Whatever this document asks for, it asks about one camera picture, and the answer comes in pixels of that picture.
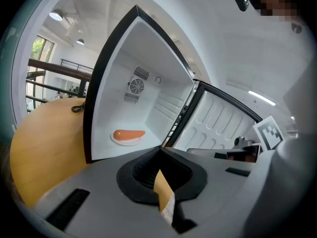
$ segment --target wooden table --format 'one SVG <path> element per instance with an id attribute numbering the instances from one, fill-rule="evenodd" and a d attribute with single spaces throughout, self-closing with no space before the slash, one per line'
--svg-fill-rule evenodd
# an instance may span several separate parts
<path id="1" fill-rule="evenodd" d="M 14 183 L 25 204 L 39 198 L 87 167 L 83 145 L 83 111 L 71 107 L 85 99 L 67 98 L 45 103 L 19 124 L 10 150 Z"/>

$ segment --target fluorescent light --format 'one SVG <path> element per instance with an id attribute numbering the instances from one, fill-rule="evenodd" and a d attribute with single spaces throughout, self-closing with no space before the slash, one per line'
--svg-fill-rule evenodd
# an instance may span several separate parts
<path id="1" fill-rule="evenodd" d="M 257 96 L 258 98 L 260 98 L 260 99 L 266 101 L 267 103 L 270 103 L 272 106 L 275 106 L 275 105 L 276 105 L 276 103 L 274 103 L 273 101 L 270 101 L 270 100 L 268 100 L 267 98 L 263 97 L 262 95 L 257 94 L 257 93 L 255 93 L 255 92 L 253 92 L 253 91 L 251 91 L 251 90 L 249 91 L 249 93 L 252 94 L 252 95 L 254 95 L 254 96 Z"/>
<path id="2" fill-rule="evenodd" d="M 79 39 L 79 40 L 77 40 L 76 42 L 77 42 L 78 44 L 80 44 L 80 45 L 85 45 L 85 42 L 84 42 L 83 39 Z"/>
<path id="3" fill-rule="evenodd" d="M 57 21 L 63 20 L 63 13 L 61 10 L 53 10 L 49 13 L 49 15 L 52 19 L 55 19 Z"/>

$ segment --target glass window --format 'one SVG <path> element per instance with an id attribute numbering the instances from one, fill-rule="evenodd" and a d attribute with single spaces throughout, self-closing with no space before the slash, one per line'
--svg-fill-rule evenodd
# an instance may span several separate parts
<path id="1" fill-rule="evenodd" d="M 50 59 L 50 55 L 53 49 L 54 43 L 46 40 L 45 38 L 42 38 L 41 36 L 37 36 L 33 46 L 32 46 L 32 51 L 30 54 L 31 59 L 35 60 L 40 60 L 44 62 L 48 62 Z M 45 73 L 40 73 L 40 75 L 37 73 L 39 71 L 44 71 L 43 69 L 40 68 L 35 68 L 28 66 L 28 73 L 34 72 L 34 77 L 31 75 L 28 78 L 32 81 L 36 81 L 38 83 L 43 84 L 44 83 L 44 78 L 45 78 Z M 33 96 L 39 99 L 43 99 L 43 93 L 44 93 L 44 88 L 42 86 L 34 85 L 32 83 L 26 83 L 26 89 L 25 89 L 26 95 Z M 41 105 L 41 102 L 34 101 L 31 99 L 26 99 L 26 104 L 27 104 L 27 109 L 28 110 L 33 110 L 35 107 Z"/>

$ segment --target fan grille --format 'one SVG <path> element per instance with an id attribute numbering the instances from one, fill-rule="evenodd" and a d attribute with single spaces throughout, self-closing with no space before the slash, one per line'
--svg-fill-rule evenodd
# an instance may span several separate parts
<path id="1" fill-rule="evenodd" d="M 144 90 L 144 83 L 141 79 L 134 79 L 130 85 L 131 92 L 139 94 Z"/>
<path id="2" fill-rule="evenodd" d="M 139 96 L 136 96 L 131 93 L 125 93 L 124 101 L 136 104 L 139 100 Z"/>
<path id="3" fill-rule="evenodd" d="M 146 81 L 146 80 L 148 80 L 148 77 L 150 74 L 146 70 L 144 70 L 138 66 L 138 67 L 136 67 L 136 69 L 134 71 L 134 75 L 136 75 L 136 76 L 138 76 Z"/>

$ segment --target railing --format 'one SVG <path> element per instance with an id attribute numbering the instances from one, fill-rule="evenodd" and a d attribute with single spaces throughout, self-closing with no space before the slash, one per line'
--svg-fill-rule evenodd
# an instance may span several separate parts
<path id="1" fill-rule="evenodd" d="M 93 73 L 93 69 L 92 68 L 89 68 L 87 66 L 83 66 L 81 64 L 78 64 L 78 63 L 75 63 L 75 62 L 72 62 L 72 61 L 64 60 L 64 59 L 61 59 L 60 65 L 64 66 L 64 67 L 67 67 L 67 68 L 70 68 L 70 69 L 77 70 L 77 71 L 82 71 L 82 72 L 85 72 L 85 73 L 89 73 L 89 74 Z"/>
<path id="2" fill-rule="evenodd" d="M 62 74 L 62 75 L 65 75 L 65 76 L 70 76 L 70 77 L 73 77 L 73 78 L 80 79 L 80 84 L 79 84 L 78 92 L 76 93 L 76 92 L 67 91 L 67 90 L 64 90 L 64 89 L 61 89 L 61 88 L 58 88 L 58 87 L 45 85 L 45 84 L 42 84 L 42 83 L 39 83 L 39 82 L 31 80 L 31 79 L 36 78 L 37 76 L 45 75 L 45 73 L 46 73 L 45 71 L 29 72 L 27 74 L 26 83 L 31 83 L 33 85 L 41 86 L 41 87 L 44 87 L 44 88 L 47 88 L 47 89 L 51 89 L 51 90 L 54 90 L 54 91 L 57 91 L 57 92 L 60 92 L 60 93 L 65 93 L 65 94 L 68 94 L 68 95 L 71 95 L 71 96 L 76 96 L 78 98 L 84 98 L 85 97 L 84 96 L 85 86 L 86 86 L 86 83 L 90 81 L 91 74 L 86 73 L 86 72 L 82 72 L 82 71 L 79 71 L 79 70 L 74 70 L 72 68 L 61 66 L 61 65 L 58 65 L 58 64 L 43 62 L 43 61 L 34 60 L 34 59 L 29 59 L 28 65 L 32 66 L 32 67 L 35 67 L 35 68 L 43 69 L 45 71 L 48 70 L 48 71 L 51 71 L 51 72 L 54 72 L 54 73 L 58 73 L 58 74 Z M 39 99 L 39 98 L 36 98 L 34 96 L 29 96 L 29 95 L 26 95 L 26 98 L 27 99 L 31 99 L 34 102 L 36 102 L 36 101 L 37 102 L 41 102 L 41 103 L 48 102 L 48 100 Z"/>

